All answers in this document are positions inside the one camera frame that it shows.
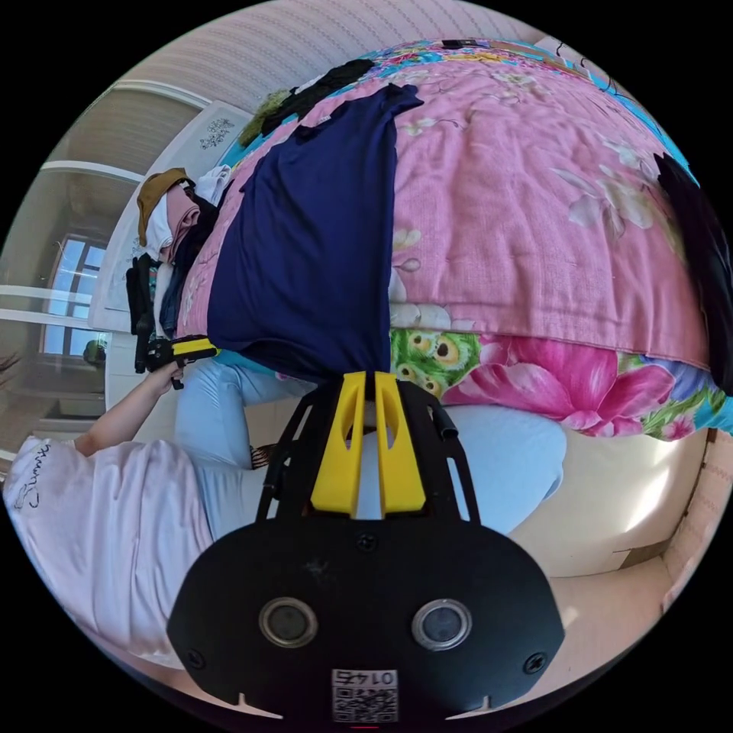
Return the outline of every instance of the navy blue shirt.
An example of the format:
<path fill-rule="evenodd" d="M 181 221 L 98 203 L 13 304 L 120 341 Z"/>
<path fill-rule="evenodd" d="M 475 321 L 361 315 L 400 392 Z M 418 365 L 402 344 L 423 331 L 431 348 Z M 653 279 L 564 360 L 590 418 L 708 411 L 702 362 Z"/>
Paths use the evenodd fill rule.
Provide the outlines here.
<path fill-rule="evenodd" d="M 422 104 L 416 92 L 344 102 L 257 164 L 212 283 L 215 346 L 316 383 L 389 372 L 394 117 Z"/>

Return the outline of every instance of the screw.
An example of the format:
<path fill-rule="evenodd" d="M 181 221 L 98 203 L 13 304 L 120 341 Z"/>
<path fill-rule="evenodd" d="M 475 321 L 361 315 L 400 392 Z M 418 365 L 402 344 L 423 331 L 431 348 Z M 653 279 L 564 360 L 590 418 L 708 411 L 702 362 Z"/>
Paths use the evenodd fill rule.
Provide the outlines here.
<path fill-rule="evenodd" d="M 357 547 L 362 552 L 374 552 L 377 546 L 376 535 L 370 532 L 362 532 L 357 537 Z"/>
<path fill-rule="evenodd" d="M 544 665 L 547 664 L 547 655 L 541 651 L 536 654 L 532 654 L 529 659 L 525 662 L 525 674 L 536 674 L 540 670 L 544 669 Z"/>
<path fill-rule="evenodd" d="M 189 649 L 186 657 L 189 661 L 189 665 L 195 670 L 202 670 L 206 666 L 204 657 L 196 649 Z"/>

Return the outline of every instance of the bed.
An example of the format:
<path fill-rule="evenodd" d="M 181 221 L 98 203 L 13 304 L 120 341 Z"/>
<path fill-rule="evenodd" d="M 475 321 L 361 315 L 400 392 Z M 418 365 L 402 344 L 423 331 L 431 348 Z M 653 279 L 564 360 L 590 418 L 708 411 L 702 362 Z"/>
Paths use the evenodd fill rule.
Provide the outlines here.
<path fill-rule="evenodd" d="M 176 336 L 208 333 L 218 256 L 258 162 L 299 124 L 409 84 L 424 104 L 396 119 L 392 371 L 445 404 L 524 409 L 590 437 L 733 431 L 656 180 L 663 134 L 635 102 L 541 49 L 475 43 L 367 54 L 374 67 L 358 82 L 235 146 Z"/>

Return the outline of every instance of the black border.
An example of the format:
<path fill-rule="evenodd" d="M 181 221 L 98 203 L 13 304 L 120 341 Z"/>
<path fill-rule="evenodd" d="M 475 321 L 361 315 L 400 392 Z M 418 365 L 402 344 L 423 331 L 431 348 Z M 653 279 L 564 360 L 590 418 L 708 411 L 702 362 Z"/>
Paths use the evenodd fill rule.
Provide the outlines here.
<path fill-rule="evenodd" d="M 15 48 L 5 59 L 6 203 L 2 241 L 38 167 L 74 120 L 122 73 L 158 47 L 247 3 L 215 7 L 152 6 L 128 2 L 80 11 L 68 5 L 14 7 L 6 23 Z M 602 5 L 549 4 L 524 11 L 508 2 L 491 7 L 520 17 L 559 37 L 638 97 L 687 157 L 726 230 L 730 143 L 727 136 L 731 62 L 729 26 L 712 5 L 697 3 L 675 12 L 650 0 Z M 146 684 L 110 664 L 60 611 L 33 571 L 8 516 L 2 514 L 2 618 L 5 711 L 24 724 L 68 722 L 81 729 L 116 724 L 177 730 L 212 729 L 187 713 L 231 730 L 286 729 L 282 723 L 230 713 L 186 696 L 176 710 L 175 691 Z M 670 612 L 636 648 L 609 671 L 597 670 L 573 686 L 530 705 L 454 722 L 458 730 L 502 730 L 541 708 L 553 708 L 523 727 L 548 724 L 575 730 L 588 724 L 633 728 L 701 722 L 724 714 L 730 679 L 728 595 L 731 512 L 727 511 L 710 551 Z M 594 682 L 574 696 L 584 683 Z"/>

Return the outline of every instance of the fisheye image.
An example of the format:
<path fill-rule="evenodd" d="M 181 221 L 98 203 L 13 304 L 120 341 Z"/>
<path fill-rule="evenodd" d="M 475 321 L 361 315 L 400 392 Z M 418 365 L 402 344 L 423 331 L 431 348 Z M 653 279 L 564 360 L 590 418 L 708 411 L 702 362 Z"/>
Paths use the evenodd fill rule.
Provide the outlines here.
<path fill-rule="evenodd" d="M 460 728 L 684 593 L 733 485 L 730 248 L 584 53 L 273 0 L 59 140 L 0 253 L 0 480 L 110 664 L 242 731 Z"/>

